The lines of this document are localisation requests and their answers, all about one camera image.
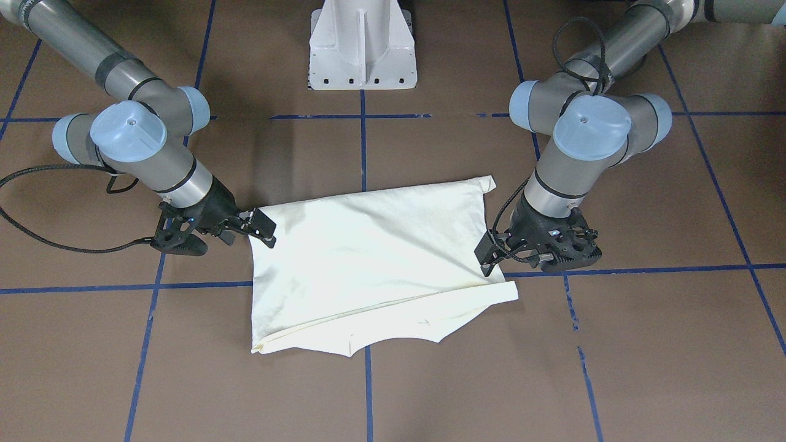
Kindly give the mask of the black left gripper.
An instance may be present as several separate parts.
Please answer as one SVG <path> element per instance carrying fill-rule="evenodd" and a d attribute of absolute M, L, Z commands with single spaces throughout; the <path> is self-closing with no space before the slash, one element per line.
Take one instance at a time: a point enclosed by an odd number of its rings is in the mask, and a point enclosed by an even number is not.
<path fill-rule="evenodd" d="M 508 258 L 509 251 L 518 258 L 523 258 L 523 252 L 530 252 L 531 254 L 525 258 L 530 264 L 551 260 L 552 255 L 541 254 L 543 247 L 539 244 L 545 234 L 547 217 L 533 209 L 522 196 L 513 211 L 507 237 L 497 230 L 486 230 L 475 246 L 474 254 L 480 264 L 483 277 L 489 277 L 495 266 Z"/>

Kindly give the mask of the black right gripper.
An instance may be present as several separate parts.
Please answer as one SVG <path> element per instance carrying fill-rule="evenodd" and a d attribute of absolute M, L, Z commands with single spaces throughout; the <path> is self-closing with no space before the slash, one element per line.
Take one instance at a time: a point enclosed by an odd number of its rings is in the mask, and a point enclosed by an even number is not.
<path fill-rule="evenodd" d="M 236 227 L 242 235 L 259 239 L 269 249 L 272 249 L 277 242 L 274 235 L 277 228 L 275 221 L 260 209 L 239 212 L 233 193 L 216 178 L 213 179 L 205 197 L 197 204 L 179 209 L 163 201 L 161 213 L 182 217 L 184 219 L 182 230 L 193 227 L 193 234 L 217 237 L 228 246 L 235 240 L 235 234 L 228 226 L 230 217 L 236 217 Z"/>

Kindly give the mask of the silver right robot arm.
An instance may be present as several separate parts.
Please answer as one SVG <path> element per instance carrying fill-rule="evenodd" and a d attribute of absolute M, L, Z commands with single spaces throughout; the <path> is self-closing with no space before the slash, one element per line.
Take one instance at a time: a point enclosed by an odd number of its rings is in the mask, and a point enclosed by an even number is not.
<path fill-rule="evenodd" d="M 275 222 L 259 209 L 239 209 L 233 193 L 183 144 L 211 118 L 202 92 L 168 85 L 67 1 L 3 1 L 2 16 L 115 98 L 98 114 L 57 121 L 52 143 L 64 163 L 52 169 L 90 169 L 112 179 L 129 174 L 154 191 L 161 198 L 155 234 L 135 244 L 178 255 L 204 255 L 204 235 L 226 244 L 244 235 L 275 245 Z"/>

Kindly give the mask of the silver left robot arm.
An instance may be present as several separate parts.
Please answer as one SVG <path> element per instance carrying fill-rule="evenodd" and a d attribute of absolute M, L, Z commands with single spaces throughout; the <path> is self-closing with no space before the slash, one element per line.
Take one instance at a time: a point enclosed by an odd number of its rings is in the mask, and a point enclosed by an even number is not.
<path fill-rule="evenodd" d="M 784 26 L 783 1 L 637 1 L 606 33 L 586 17 L 597 42 L 568 59 L 558 37 L 553 56 L 558 72 L 528 80 L 511 95 L 514 124 L 550 137 L 533 173 L 508 203 L 516 207 L 507 230 L 494 225 L 475 256 L 488 277 L 511 258 L 545 273 L 584 268 L 600 260 L 597 232 L 580 204 L 601 174 L 661 142 L 672 126 L 668 103 L 652 93 L 612 97 L 607 90 L 637 62 L 689 23 L 765 23 Z"/>

